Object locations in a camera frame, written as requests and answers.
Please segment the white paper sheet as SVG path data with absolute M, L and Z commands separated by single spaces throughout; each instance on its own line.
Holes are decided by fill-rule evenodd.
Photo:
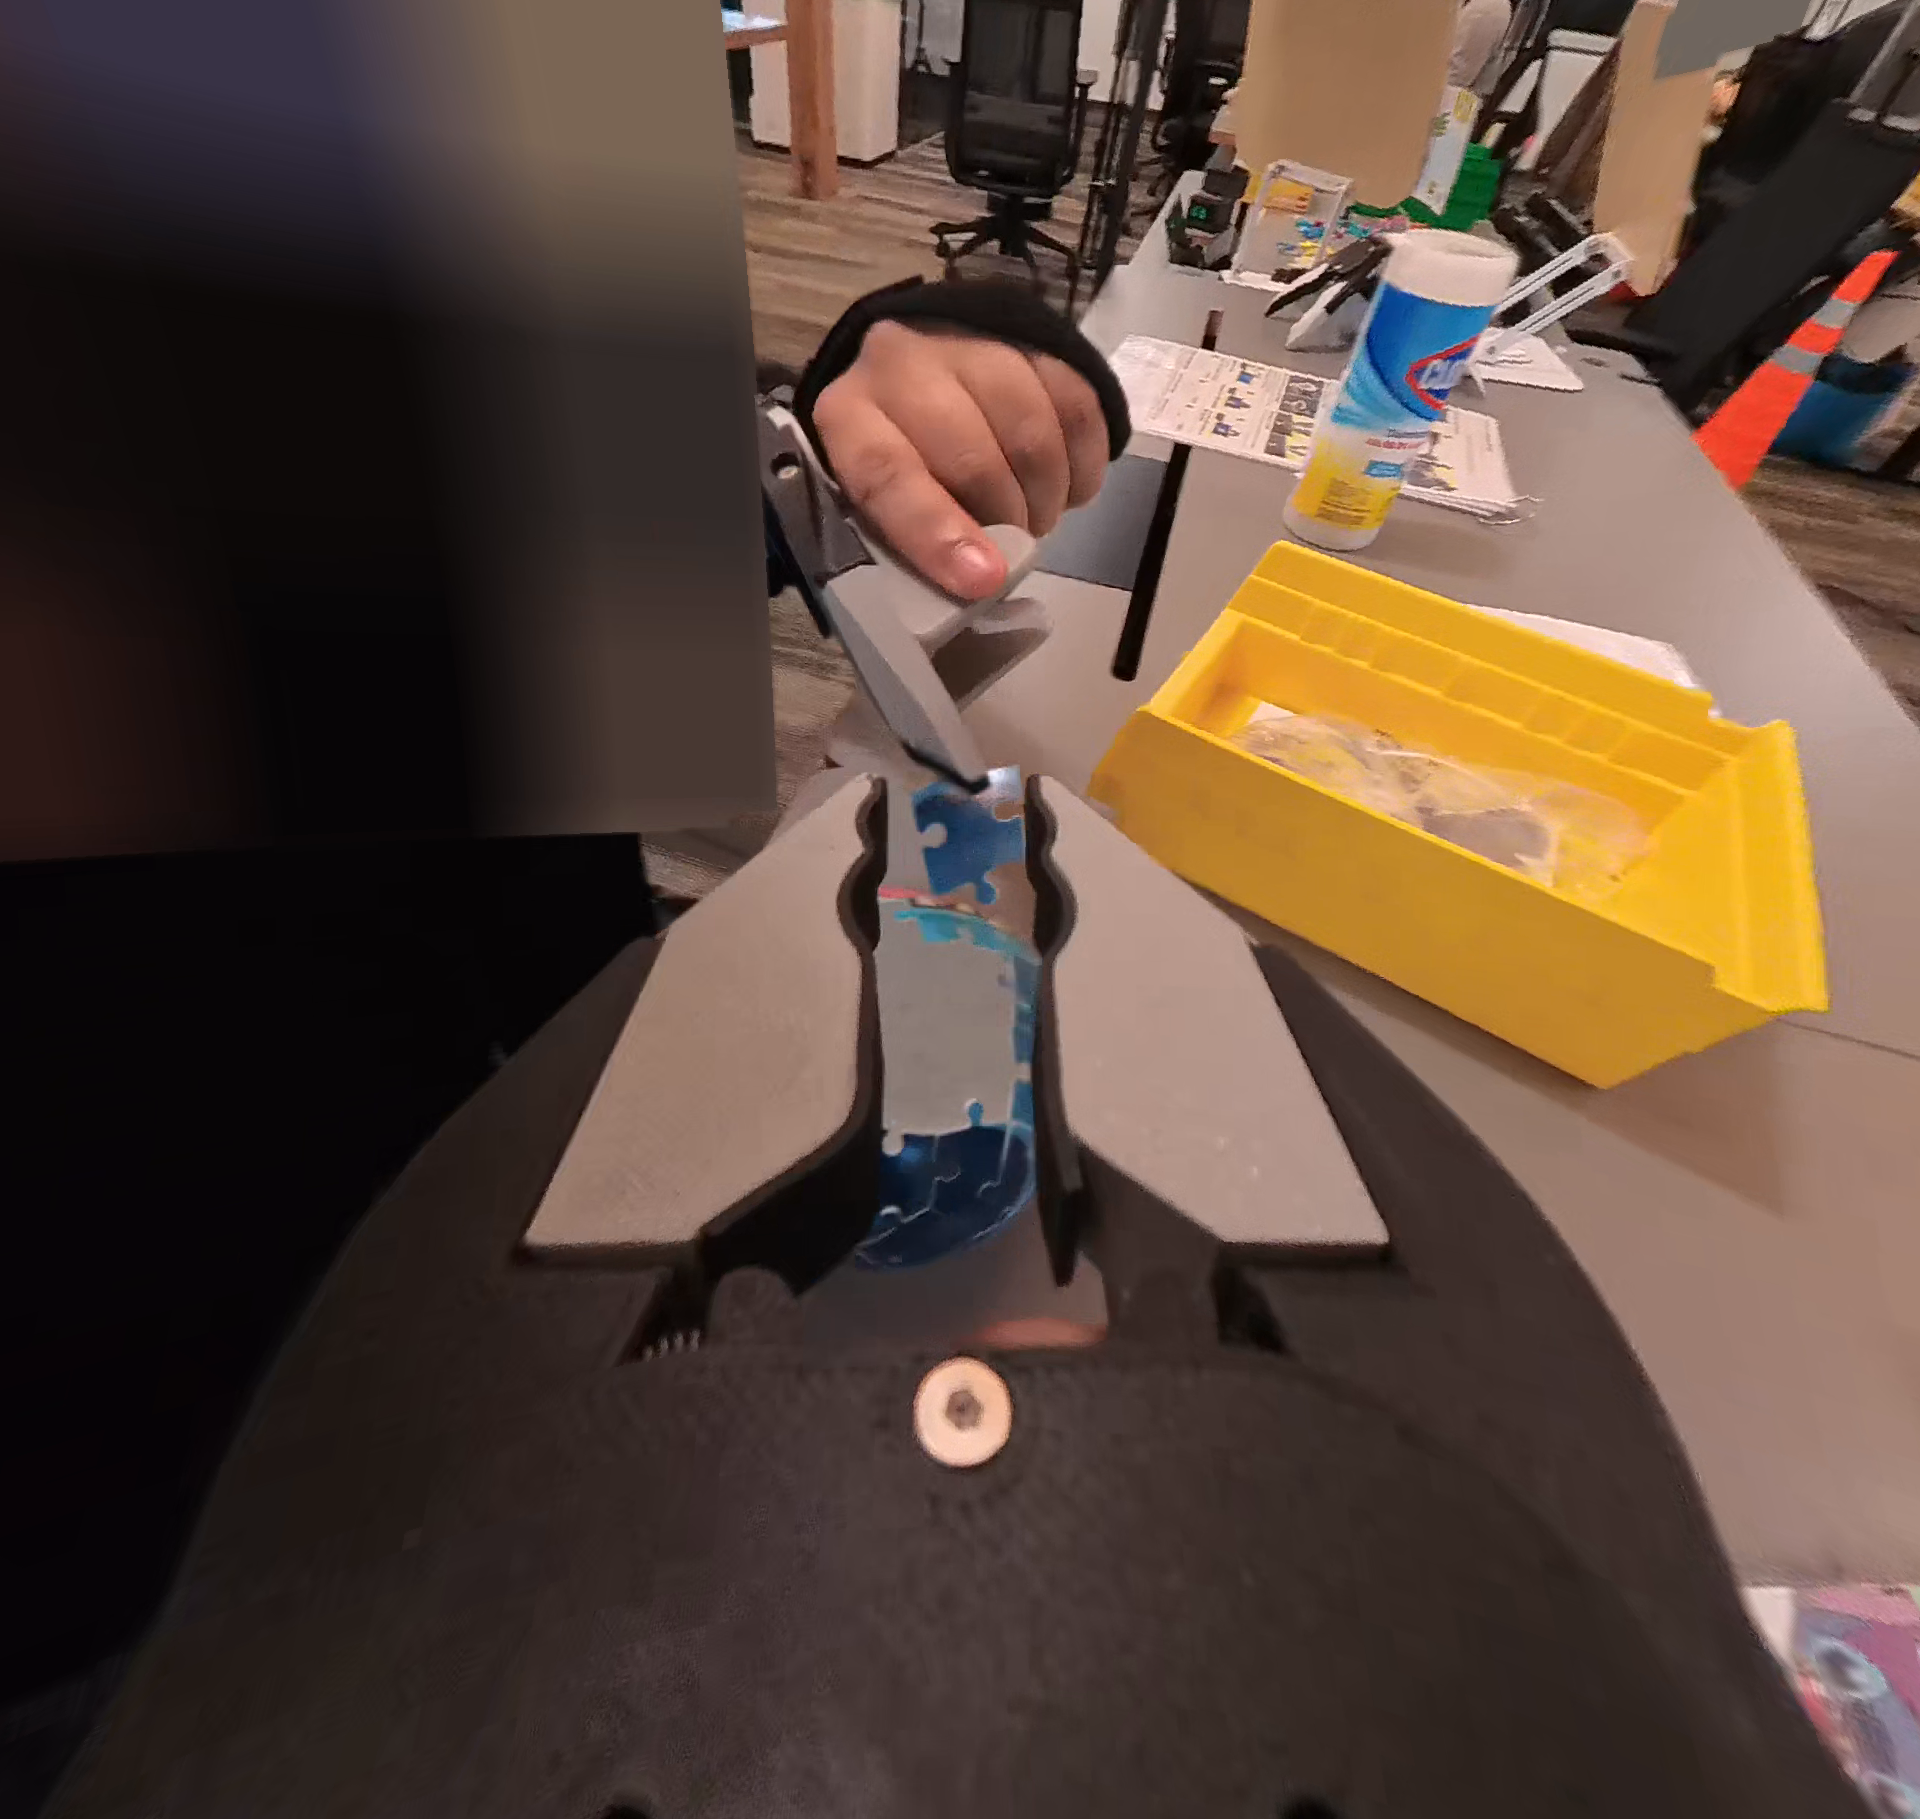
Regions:
M 1638 637 L 1628 631 L 1609 631 L 1601 626 L 1585 626 L 1574 619 L 1562 619 L 1539 612 L 1511 612 L 1504 607 L 1477 607 L 1483 618 L 1500 619 L 1505 626 L 1517 626 L 1523 631 L 1533 631 L 1536 637 L 1550 637 L 1562 645 L 1570 645 L 1574 649 L 1602 656 L 1614 664 L 1623 664 L 1628 670 L 1643 673 L 1650 677 L 1668 681 L 1683 689 L 1697 689 L 1702 691 L 1704 685 L 1697 681 L 1689 658 L 1676 652 L 1676 647 L 1653 638 L 1653 637 Z

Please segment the white cabinet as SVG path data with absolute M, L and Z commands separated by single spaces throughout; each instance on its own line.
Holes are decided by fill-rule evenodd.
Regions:
M 749 128 L 759 149 L 787 150 L 787 46 L 755 43 Z M 901 0 L 832 0 L 832 120 L 846 164 L 898 150 Z

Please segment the orange traffic cone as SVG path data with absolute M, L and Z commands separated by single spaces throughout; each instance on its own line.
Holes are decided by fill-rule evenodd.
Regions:
M 1694 432 L 1694 445 L 1729 489 L 1740 492 L 1749 485 L 1820 364 L 1836 349 L 1857 308 L 1875 295 L 1895 261 L 1898 247 L 1859 259 L 1831 295 L 1820 298 L 1809 316 Z

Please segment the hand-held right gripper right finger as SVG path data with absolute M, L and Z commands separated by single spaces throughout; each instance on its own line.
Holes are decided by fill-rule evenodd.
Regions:
M 1255 946 L 1054 776 L 1023 784 L 1034 1199 L 1065 1283 L 1368 1265 L 1387 1228 Z

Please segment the person's left hand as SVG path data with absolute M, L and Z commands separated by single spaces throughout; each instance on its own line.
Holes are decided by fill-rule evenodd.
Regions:
M 869 325 L 824 385 L 813 445 L 865 532 L 964 604 L 1006 587 L 993 528 L 1048 535 L 1110 463 L 1099 393 L 1072 367 L 902 319 Z

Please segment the blue puzzle ball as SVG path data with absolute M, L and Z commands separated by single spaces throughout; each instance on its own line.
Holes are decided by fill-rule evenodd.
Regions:
M 884 1048 L 861 1272 L 910 1272 L 1006 1232 L 1034 1195 L 1034 1008 L 1021 775 L 890 793 L 876 890 Z

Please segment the printed instruction sheets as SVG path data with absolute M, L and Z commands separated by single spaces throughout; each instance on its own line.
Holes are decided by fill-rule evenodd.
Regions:
M 1317 422 L 1336 382 L 1311 372 L 1241 361 L 1219 349 L 1153 335 L 1127 335 L 1107 364 L 1123 388 L 1134 432 L 1178 441 L 1300 474 Z M 1448 411 L 1390 467 L 1386 454 L 1359 463 L 1368 483 L 1399 478 L 1401 495 L 1508 523 L 1523 499 L 1511 488 L 1500 426 L 1479 411 Z

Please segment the wooden board stand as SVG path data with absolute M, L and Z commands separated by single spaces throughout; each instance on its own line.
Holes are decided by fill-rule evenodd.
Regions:
M 1716 57 L 1658 71 L 1674 13 L 1676 0 L 1638 0 L 1631 9 L 1596 150 L 1588 226 L 1623 247 L 1618 277 L 1635 298 L 1653 295 L 1674 265 L 1718 75 Z
M 1459 0 L 1253 0 L 1227 131 L 1247 174 L 1278 159 L 1348 199 L 1416 193 L 1448 88 Z

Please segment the clear plastic bag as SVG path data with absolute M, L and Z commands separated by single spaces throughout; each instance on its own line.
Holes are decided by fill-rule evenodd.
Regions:
M 1262 703 L 1230 743 L 1555 892 L 1609 896 L 1653 849 L 1643 817 L 1610 797 L 1410 746 L 1343 717 Z

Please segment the yellow plastic bin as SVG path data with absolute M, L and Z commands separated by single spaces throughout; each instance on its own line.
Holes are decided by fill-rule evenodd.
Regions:
M 1601 897 L 1530 884 L 1237 750 L 1262 703 L 1588 787 L 1653 849 Z M 1298 542 L 1131 714 L 1091 797 L 1189 884 L 1585 1085 L 1828 1006 L 1791 725 Z

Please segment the black office chair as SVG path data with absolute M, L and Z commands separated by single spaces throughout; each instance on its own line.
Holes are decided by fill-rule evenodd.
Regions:
M 1043 221 L 1079 164 L 1091 90 L 1076 65 L 1081 9 L 1084 0 L 961 0 L 942 144 L 946 177 L 981 193 L 986 208 L 931 226 L 942 275 L 983 247 L 1033 277 L 1040 247 L 1076 269 L 1073 247 Z
M 1149 145 L 1164 182 L 1202 170 L 1211 119 L 1237 86 L 1253 0 L 1174 0 L 1174 33 L 1161 65 L 1161 101 Z

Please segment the black white gripper tool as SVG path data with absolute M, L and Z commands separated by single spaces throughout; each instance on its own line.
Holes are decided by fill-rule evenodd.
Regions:
M 1263 316 L 1285 314 L 1285 349 L 1289 352 L 1333 352 L 1346 349 L 1380 290 L 1382 265 L 1390 255 L 1394 237 L 1375 233 L 1340 247 L 1336 255 L 1322 261 L 1298 277 L 1289 277 L 1284 290 L 1269 301 Z

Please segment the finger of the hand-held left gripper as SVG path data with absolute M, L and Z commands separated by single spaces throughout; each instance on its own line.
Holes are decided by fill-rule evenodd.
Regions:
M 898 563 L 849 564 L 814 591 L 855 685 L 901 753 L 964 791 L 983 791 L 988 765 L 927 647 L 927 631 L 964 608 Z
M 1021 528 L 986 528 L 986 538 L 1006 572 L 999 591 L 974 604 L 956 601 L 884 550 L 891 607 L 956 704 L 974 703 L 1048 637 L 1045 607 L 1026 590 L 1039 539 Z

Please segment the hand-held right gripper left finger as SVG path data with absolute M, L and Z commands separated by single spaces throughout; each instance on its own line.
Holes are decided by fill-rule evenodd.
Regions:
M 528 1257 L 787 1286 L 850 1257 L 877 1194 L 886 827 L 884 780 L 828 775 L 672 924 L 528 1217 Z

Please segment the wipes canister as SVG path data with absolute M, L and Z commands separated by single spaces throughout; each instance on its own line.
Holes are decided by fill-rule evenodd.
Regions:
M 1387 241 L 1284 507 L 1285 535 L 1324 550 L 1372 546 L 1515 275 L 1517 252 L 1496 237 L 1423 229 Z

